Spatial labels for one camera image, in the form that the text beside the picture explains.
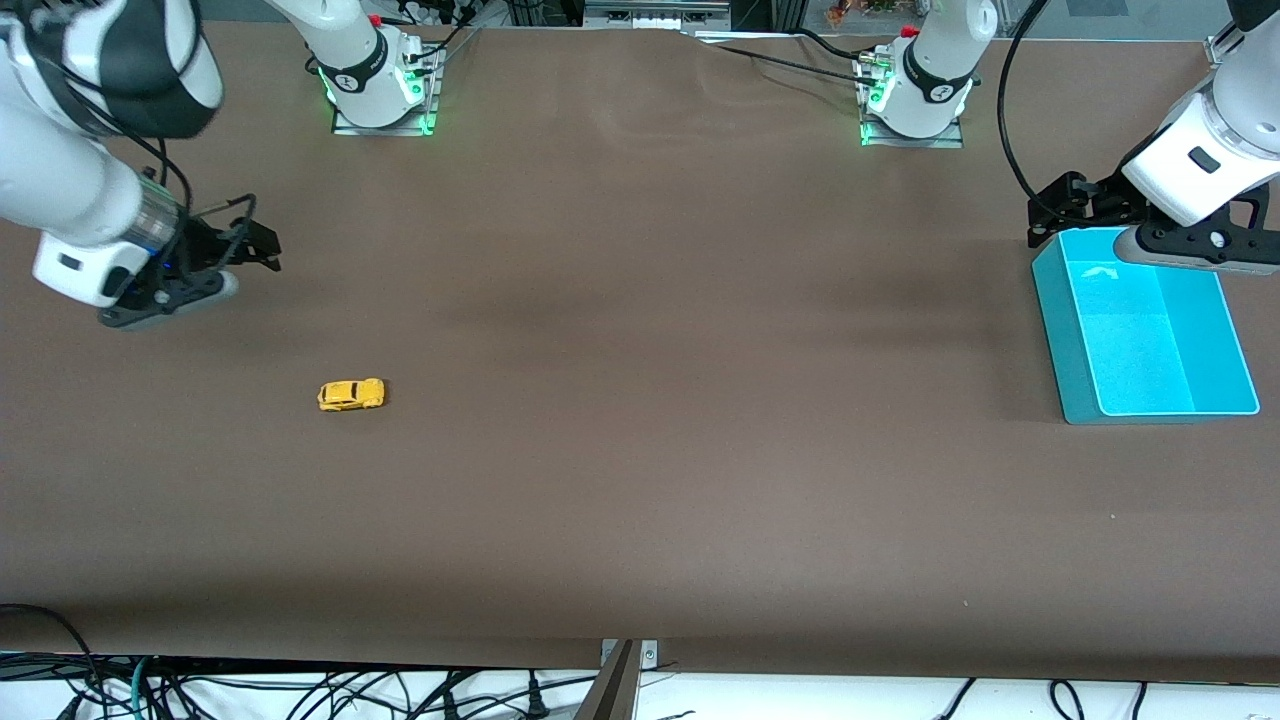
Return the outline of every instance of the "black cable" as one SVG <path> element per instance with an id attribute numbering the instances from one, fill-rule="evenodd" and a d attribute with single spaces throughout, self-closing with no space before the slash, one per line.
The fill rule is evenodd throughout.
<path id="1" fill-rule="evenodd" d="M 408 708 L 408 706 L 413 705 L 413 700 L 408 694 L 408 685 L 404 684 L 404 675 L 396 673 L 396 682 L 399 683 L 401 692 L 404 693 L 404 707 Z"/>
<path id="2" fill-rule="evenodd" d="M 538 673 L 529 671 L 529 711 L 525 717 L 530 720 L 543 720 L 550 715 L 547 703 L 543 701 L 543 687 L 538 683 Z"/>
<path id="3" fill-rule="evenodd" d="M 458 701 L 453 697 L 453 691 L 444 692 L 444 720 L 458 720 Z"/>
<path id="4" fill-rule="evenodd" d="M 1138 683 L 1138 697 L 1133 700 L 1133 712 L 1129 715 L 1129 720 L 1138 720 L 1138 714 L 1142 712 L 1142 701 L 1144 700 L 1147 700 L 1146 680 Z"/>
<path id="5" fill-rule="evenodd" d="M 858 55 L 860 55 L 863 53 L 867 53 L 868 50 L 874 50 L 876 49 L 876 46 L 872 45 L 867 50 L 859 50 L 856 53 L 850 53 L 849 50 L 841 50 L 840 47 L 836 47 L 835 45 L 827 42 L 826 37 L 818 35 L 817 32 L 814 32 L 814 31 L 812 31 L 812 29 L 809 29 L 806 27 L 797 27 L 795 29 L 787 31 L 787 35 L 803 35 L 803 36 L 808 37 L 809 40 L 812 40 L 812 41 L 817 42 L 818 45 L 820 45 L 822 49 L 826 50 L 827 53 L 831 53 L 832 55 L 835 55 L 837 58 L 844 58 L 846 60 L 856 60 Z"/>
<path id="6" fill-rule="evenodd" d="M 339 711 L 344 710 L 348 705 L 355 705 L 356 700 L 364 700 L 364 701 L 372 700 L 372 698 L 367 697 L 365 693 L 367 693 L 369 691 L 371 691 L 374 688 L 374 685 L 376 685 L 378 683 L 381 683 L 383 680 L 387 680 L 392 675 L 397 675 L 398 676 L 399 673 L 397 673 L 397 671 L 383 673 L 381 675 L 379 675 L 379 676 L 374 678 L 372 680 L 370 680 L 370 682 L 365 683 L 364 685 L 361 685 L 358 691 L 347 691 L 348 692 L 347 697 L 342 698 L 340 701 L 338 701 L 334 705 L 333 715 L 337 715 Z M 376 702 L 375 705 L 383 705 L 383 703 L 381 702 Z"/>
<path id="7" fill-rule="evenodd" d="M 324 676 L 323 680 L 320 680 L 319 683 L 316 683 L 315 685 L 312 685 L 310 691 L 307 691 L 306 693 L 303 693 L 302 697 L 298 698 L 298 702 L 293 703 L 293 707 L 289 708 L 289 714 L 284 716 L 284 720 L 292 720 L 293 715 L 298 710 L 302 710 L 302 706 L 307 702 L 307 698 L 311 697 L 312 693 L 320 692 L 320 688 L 328 685 L 337 676 L 338 676 L 337 673 L 325 673 L 325 676 Z"/>
<path id="8" fill-rule="evenodd" d="M 1071 702 L 1075 703 L 1075 717 L 1066 714 L 1066 710 L 1057 702 L 1057 688 L 1066 688 L 1066 692 L 1071 696 Z M 1053 680 L 1048 684 L 1048 700 L 1053 703 L 1053 710 L 1062 716 L 1062 720 L 1084 720 L 1084 706 L 1080 705 L 1080 696 L 1075 693 L 1075 688 L 1071 683 L 1066 680 Z"/>
<path id="9" fill-rule="evenodd" d="M 76 641 L 76 647 L 79 648 L 81 655 L 84 656 L 84 661 L 88 664 L 88 671 L 91 675 L 93 675 L 93 682 L 97 684 L 99 692 L 102 693 L 104 696 L 106 694 L 106 685 L 102 682 L 102 674 L 99 673 L 97 661 L 93 660 L 93 653 L 90 651 L 88 643 L 84 642 L 84 638 L 79 634 L 79 630 L 77 630 L 76 626 L 72 625 L 70 621 L 67 620 L 67 618 L 64 618 L 60 612 L 50 610 L 47 607 L 42 607 L 40 605 L 28 605 L 26 602 L 0 602 L 0 610 L 42 615 L 61 625 L 63 629 L 67 630 L 67 633 L 72 637 L 72 639 Z M 102 707 L 102 717 L 104 719 L 106 717 L 106 706 Z"/>
<path id="10" fill-rule="evenodd" d="M 474 675 L 477 675 L 479 673 L 480 673 L 479 670 L 462 670 L 458 673 L 451 673 L 447 678 L 444 678 L 443 683 L 435 687 L 434 691 L 426 693 L 426 698 L 424 698 L 422 702 L 420 702 L 417 707 L 413 708 L 412 712 L 406 715 L 404 720 L 417 720 L 419 717 L 422 716 L 422 714 L 426 712 L 426 708 L 430 707 L 433 702 L 444 697 L 444 693 L 452 691 L 453 688 L 458 687 L 465 680 L 472 678 Z"/>
<path id="11" fill-rule="evenodd" d="M 332 680 L 333 680 L 333 679 L 337 679 L 337 675 L 333 675 L 333 676 L 330 678 L 330 680 L 328 680 L 328 682 L 325 682 L 325 683 L 324 683 L 325 685 L 328 685 L 328 687 L 329 687 L 329 692 L 328 692 L 328 693 L 325 693 L 325 696 L 324 696 L 324 697 L 321 697 L 320 700 L 317 700 L 317 701 L 316 701 L 316 702 L 315 702 L 315 703 L 314 703 L 314 705 L 311 706 L 311 708 L 310 708 L 310 710 L 307 710 L 307 711 L 306 711 L 305 714 L 302 714 L 302 716 L 301 716 L 301 717 L 300 717 L 298 720 L 307 720 L 307 717 L 311 717 L 311 714 L 312 714 L 312 712 L 315 712 L 316 710 L 320 710 L 320 706 L 321 706 L 321 705 L 324 705 L 324 703 L 325 703 L 325 701 L 329 701 L 329 702 L 332 703 L 332 705 L 330 705 L 330 708 L 332 708 L 332 707 L 334 707 L 335 702 L 334 702 L 334 700 L 333 700 L 333 698 L 334 698 L 334 696 L 335 696 L 335 694 L 338 693 L 338 691 L 340 691 L 342 688 L 346 688 L 347 685 L 349 685 L 349 684 L 355 683 L 356 680 L 358 680 L 358 679 L 364 678 L 365 675 L 367 675 L 367 673 L 355 673 L 355 674 L 352 674 L 352 676 L 349 676 L 349 678 L 347 678 L 346 680 L 343 680 L 343 682 L 338 683 L 337 685 L 332 684 Z M 293 714 L 291 712 L 291 714 L 288 715 L 288 717 L 285 717 L 285 720 L 291 720 L 292 717 L 293 717 Z"/>
<path id="12" fill-rule="evenodd" d="M 169 146 L 165 145 L 163 137 L 156 138 L 156 147 L 160 149 L 160 154 L 165 158 L 169 156 Z M 169 164 L 160 163 L 160 187 L 169 187 Z"/>
<path id="13" fill-rule="evenodd" d="M 951 698 L 951 705 L 947 706 L 947 711 L 938 715 L 938 720 L 951 720 L 956 716 L 956 710 L 960 710 L 960 702 L 964 701 L 964 696 L 969 694 L 969 688 L 978 682 L 978 678 L 969 678 L 960 685 L 960 691 Z"/>
<path id="14" fill-rule="evenodd" d="M 465 27 L 467 27 L 467 23 L 458 22 L 458 24 L 453 26 L 453 29 L 449 31 L 449 35 L 445 36 L 444 40 L 440 41 L 439 45 L 436 45 L 435 47 L 428 50 L 426 53 L 420 53 L 417 55 L 410 55 L 408 56 L 408 61 L 410 63 L 416 63 L 419 60 L 422 60 L 422 59 L 430 58 L 431 55 L 435 55 L 440 50 L 444 50 L 444 47 L 449 44 L 449 41 L 452 41 L 460 32 L 462 32 L 462 28 L 465 28 Z"/>
<path id="15" fill-rule="evenodd" d="M 58 717 L 55 720 L 76 720 L 76 714 L 79 712 L 79 706 L 82 702 L 84 702 L 84 698 L 82 698 L 81 696 L 73 697 L 72 701 L 67 703 L 67 707 L 64 707 L 63 711 L 58 714 Z"/>
<path id="16" fill-rule="evenodd" d="M 173 680 L 170 680 L 170 684 L 173 685 L 173 694 L 174 694 L 174 697 L 178 698 L 178 705 L 180 705 L 182 706 L 182 711 L 187 714 L 187 719 L 188 720 L 195 720 L 195 719 L 200 717 L 196 714 L 196 708 L 193 706 L 191 706 L 191 705 L 187 705 L 186 696 L 183 696 L 182 692 L 179 692 L 182 682 L 178 680 L 177 678 L 174 678 Z"/>
<path id="17" fill-rule="evenodd" d="M 594 679 L 595 679 L 595 675 L 588 675 L 585 678 L 570 678 L 568 680 L 557 680 L 554 683 L 543 683 L 539 689 L 549 691 L 549 689 L 553 689 L 553 688 L 563 688 L 566 685 L 577 685 L 577 684 L 581 684 L 581 683 L 590 683 Z M 494 707 L 498 707 L 499 705 L 507 705 L 508 702 L 520 700 L 522 697 L 526 697 L 527 694 L 529 694 L 529 691 L 522 691 L 522 692 L 518 692 L 518 693 L 512 693 L 509 696 L 497 698 L 493 702 L 490 702 L 489 705 L 485 705 L 484 707 L 479 707 L 476 710 L 472 710 L 471 712 L 467 712 L 466 715 L 463 715 L 461 717 L 461 720 L 471 720 L 476 715 L 481 715 L 484 712 L 488 712 L 488 711 L 493 710 Z"/>
<path id="18" fill-rule="evenodd" d="M 772 58 L 769 55 L 760 55 L 759 53 L 751 53 L 750 50 L 740 50 L 737 47 L 727 47 L 724 45 L 716 45 L 716 47 L 719 47 L 721 50 L 723 50 L 726 53 L 733 53 L 735 55 L 744 55 L 746 58 L 754 58 L 756 60 L 764 60 L 764 61 L 768 61 L 768 63 L 777 63 L 778 65 L 786 65 L 788 68 L 795 68 L 797 70 L 805 70 L 805 72 L 815 73 L 815 74 L 819 74 L 819 76 L 827 76 L 827 77 L 833 77 L 833 78 L 840 78 L 840 79 L 847 79 L 849 82 L 855 82 L 858 85 L 876 85 L 876 81 L 873 81 L 872 78 L 864 78 L 864 77 L 856 77 L 856 76 L 850 76 L 850 74 L 845 74 L 845 73 L 837 73 L 837 72 L 832 72 L 832 70 L 824 70 L 822 68 L 814 68 L 813 65 L 805 65 L 805 64 L 801 64 L 801 63 L 792 63 L 791 60 L 783 60 L 781 58 Z"/>
<path id="19" fill-rule="evenodd" d="M 312 683 L 256 683 L 256 682 L 239 682 L 239 680 L 224 680 L 223 678 L 210 678 L 205 675 L 188 675 L 182 679 L 183 684 L 187 683 L 210 683 L 214 685 L 223 685 L 228 688 L 237 688 L 242 691 L 280 691 L 280 692 L 297 692 L 305 691 L 307 688 L 315 688 Z"/>
<path id="20" fill-rule="evenodd" d="M 1005 160 L 1009 163 L 1009 169 L 1014 172 L 1014 179 L 1018 181 L 1018 186 L 1023 188 L 1023 192 L 1028 199 L 1030 199 L 1032 202 L 1039 205 L 1039 208 L 1048 213 L 1051 218 L 1071 223 L 1075 227 L 1110 227 L 1115 223 L 1073 218 L 1050 208 L 1048 204 L 1041 200 L 1036 188 L 1027 182 L 1027 176 L 1023 174 L 1023 168 L 1018 164 L 1018 159 L 1014 156 L 1014 146 L 1009 142 L 1009 126 L 1005 119 L 1005 91 L 1009 88 L 1009 68 L 1014 64 L 1014 56 L 1018 54 L 1018 47 L 1021 46 L 1023 38 L 1027 37 L 1028 31 L 1030 31 L 1033 24 L 1036 24 L 1036 20 L 1039 18 L 1041 13 L 1044 12 L 1047 5 L 1048 0 L 1033 0 L 1030 6 L 1027 8 L 1027 12 L 1023 13 L 1023 18 L 1018 20 L 1018 27 L 1014 28 L 1012 42 L 1009 45 L 1009 54 L 1005 55 L 1005 64 L 1000 70 L 1000 86 L 996 90 L 996 127 L 1000 129 L 1000 146 L 1005 151 Z"/>
<path id="21" fill-rule="evenodd" d="M 168 678 L 161 675 L 157 687 L 152 688 L 151 683 L 143 680 L 142 692 L 147 698 L 147 711 L 151 717 L 159 717 L 160 720 L 177 720 L 173 715 L 173 708 L 169 706 L 169 693 L 165 691 L 165 683 Z"/>
<path id="22" fill-rule="evenodd" d="M 206 720 L 216 720 L 214 717 L 214 714 L 205 710 L 198 702 L 196 702 L 193 697 L 187 694 L 187 689 L 183 688 L 182 685 L 183 684 L 180 682 L 177 685 L 174 685 L 174 692 L 178 693 L 179 702 L 182 702 L 183 705 L 189 705 L 191 708 L 196 712 L 195 715 L 192 715 L 192 717 L 196 717 L 197 720 L 200 717 L 204 717 Z"/>
<path id="23" fill-rule="evenodd" d="M 84 657 L 79 656 L 67 656 L 59 653 L 42 653 L 42 652 L 27 652 L 27 653 L 13 653 L 6 656 L 0 656 L 0 666 L 6 669 L 17 667 L 38 667 L 31 673 L 22 673 L 18 675 L 9 675 L 8 679 L 27 678 L 35 675 L 51 676 L 52 679 L 63 680 L 70 689 L 72 694 L 79 700 L 81 706 L 83 703 L 96 705 L 102 708 L 102 719 L 113 720 L 115 717 L 133 717 L 133 707 L 128 698 L 115 697 L 108 689 L 108 684 L 111 680 L 127 684 L 132 675 L 131 664 L 118 662 L 108 659 L 92 659 L 93 666 L 99 671 L 101 678 L 101 685 L 96 684 L 96 680 L 88 679 L 90 662 Z M 161 684 L 173 684 L 175 680 L 172 675 L 160 674 Z M 83 682 L 84 687 L 77 687 L 77 682 Z M 142 694 L 147 701 L 146 710 L 157 720 L 177 720 L 173 716 L 172 708 L 168 705 L 168 698 L 163 696 L 156 696 L 154 688 L 147 688 L 148 694 Z"/>
<path id="24" fill-rule="evenodd" d="M 182 206 L 183 206 L 184 217 L 180 218 L 180 220 L 186 220 L 186 215 L 191 215 L 191 182 L 187 181 L 187 173 L 183 173 L 182 168 L 179 168 L 173 160 L 169 159 L 168 154 L 161 152 L 159 149 L 154 147 L 150 142 L 147 142 L 146 140 L 143 140 L 142 137 L 140 137 L 138 133 L 136 133 L 136 132 L 131 131 L 129 128 L 124 127 L 123 124 L 118 123 L 115 120 L 115 118 L 111 118 L 110 115 L 108 115 L 105 111 L 102 111 L 101 108 L 99 108 L 97 105 L 95 105 L 88 97 L 84 97 L 79 91 L 77 91 L 76 88 L 68 88 L 68 90 L 70 90 L 70 92 L 76 97 L 76 100 L 86 110 L 88 110 L 90 113 L 92 113 L 99 119 L 99 122 L 105 123 L 109 128 L 111 128 L 111 129 L 119 132 L 120 135 L 123 135 L 124 137 L 132 140 L 138 147 L 141 147 L 141 149 L 146 150 L 147 152 L 150 152 L 152 158 L 155 158 L 156 160 L 160 160 L 161 165 L 164 165 L 165 168 L 169 168 L 170 170 L 173 170 L 173 176 L 175 178 L 178 178 L 178 183 L 182 186 L 182 196 L 183 196 L 182 197 Z"/>

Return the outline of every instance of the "wire bundle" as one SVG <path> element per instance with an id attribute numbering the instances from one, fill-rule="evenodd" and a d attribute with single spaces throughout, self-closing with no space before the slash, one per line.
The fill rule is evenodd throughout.
<path id="1" fill-rule="evenodd" d="M 175 673 L 163 659 L 151 657 L 97 657 L 84 642 L 81 633 L 61 614 L 27 603 L 0 603 L 0 612 L 28 614 L 58 623 L 74 641 L 79 655 L 49 652 L 22 652 L 0 655 L 0 673 L 4 680 L 33 678 L 56 678 L 67 683 L 74 697 L 58 720 L 74 720 L 82 706 L 97 706 L 102 720 L 132 717 L 133 720 L 220 720 L 196 700 L 192 685 L 214 684 L 237 689 L 262 692 L 298 692 L 293 708 L 284 720 L 314 720 L 317 717 L 337 717 L 356 702 L 367 702 L 387 708 L 392 720 L 422 720 L 444 714 L 445 717 L 471 720 L 495 707 L 506 706 L 525 720 L 540 720 L 548 715 L 543 706 L 541 692 L 568 685 L 590 683 L 595 675 L 568 678 L 540 683 L 532 670 L 529 671 L 529 689 L 499 697 L 490 694 L 454 700 L 452 691 L 465 680 L 479 674 L 479 670 L 456 670 L 444 682 L 431 689 L 426 697 L 413 702 L 402 671 L 355 671 L 328 673 L 319 683 L 262 683 L 253 680 L 230 680 L 206 675 Z M 420 671 L 407 667 L 406 671 Z M 403 703 L 371 694 L 371 691 L 388 680 L 399 683 Z M 512 705 L 527 698 L 527 708 Z M 328 712 L 321 711 L 328 705 Z M 466 715 L 460 708 L 477 706 Z"/>

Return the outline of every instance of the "brown table surface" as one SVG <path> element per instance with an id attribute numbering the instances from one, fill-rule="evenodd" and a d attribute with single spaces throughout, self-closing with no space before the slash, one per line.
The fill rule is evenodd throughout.
<path id="1" fill-rule="evenodd" d="M 435 137 L 332 137 L 288 26 L 209 35 L 227 102 L 173 155 L 197 206 L 259 195 L 284 272 L 119 333 L 4 227 L 5 600 L 111 652 L 1280 676 L 1280 283 L 1224 281 L 1261 416 L 1064 424 L 1004 45 L 966 147 L 908 151 L 660 31 L 486 32 Z M 1032 181 L 1106 174 L 1204 69 L 1028 44 Z M 316 410 L 370 375 L 385 407 Z"/>

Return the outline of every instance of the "metal base plate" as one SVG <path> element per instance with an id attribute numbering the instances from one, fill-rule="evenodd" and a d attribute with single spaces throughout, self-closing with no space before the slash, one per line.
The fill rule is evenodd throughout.
<path id="1" fill-rule="evenodd" d="M 937 147 L 945 150 L 959 150 L 964 147 L 964 135 L 960 132 L 960 122 L 951 120 L 942 135 L 927 138 L 902 137 L 888 129 L 884 120 L 863 113 L 861 120 L 863 145 L 890 145 L 892 147 Z"/>
<path id="2" fill-rule="evenodd" d="M 424 47 L 431 49 L 439 46 L 439 44 L 430 45 L 422 44 Z M 440 110 L 440 86 L 444 81 L 444 59 L 448 50 L 440 49 L 434 55 L 424 58 L 421 60 L 421 69 L 426 70 L 421 78 L 411 79 L 410 87 L 413 83 L 421 83 L 420 90 L 422 91 L 422 101 L 416 108 L 411 109 L 404 114 L 399 122 L 392 123 L 380 128 L 366 128 L 352 124 L 338 108 L 333 109 L 333 133 L 334 135 L 358 135 L 358 136 L 383 136 L 383 137 L 422 137 L 435 133 L 435 117 Z"/>
<path id="3" fill-rule="evenodd" d="M 600 643 L 600 667 L 609 660 L 609 653 L 613 652 L 613 646 L 618 644 L 618 641 L 604 641 Z M 658 641 L 640 641 L 640 669 L 653 670 L 658 666 Z"/>

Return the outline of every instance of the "metal frame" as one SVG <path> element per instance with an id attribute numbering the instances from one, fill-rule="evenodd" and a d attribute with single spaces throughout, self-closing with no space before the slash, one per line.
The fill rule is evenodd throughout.
<path id="1" fill-rule="evenodd" d="M 586 691 L 573 720 L 632 720 L 636 693 L 640 691 L 640 666 L 645 659 L 646 641 L 616 641 L 609 660 Z M 653 660 L 657 660 L 654 651 Z"/>

